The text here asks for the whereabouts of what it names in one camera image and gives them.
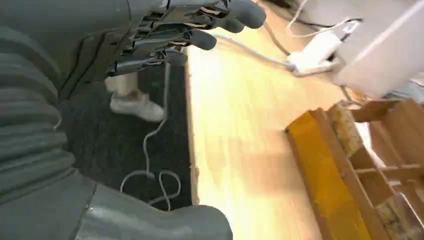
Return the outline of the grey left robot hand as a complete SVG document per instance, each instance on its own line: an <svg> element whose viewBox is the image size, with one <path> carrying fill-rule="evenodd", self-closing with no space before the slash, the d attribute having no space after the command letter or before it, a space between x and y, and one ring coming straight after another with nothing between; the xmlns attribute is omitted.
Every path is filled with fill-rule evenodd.
<svg viewBox="0 0 424 240"><path fill-rule="evenodd" d="M81 174L57 130L80 84L183 65L208 30L260 28L250 0L3 0L0 3L0 237L3 240L231 240L207 205L162 211Z"/></svg>

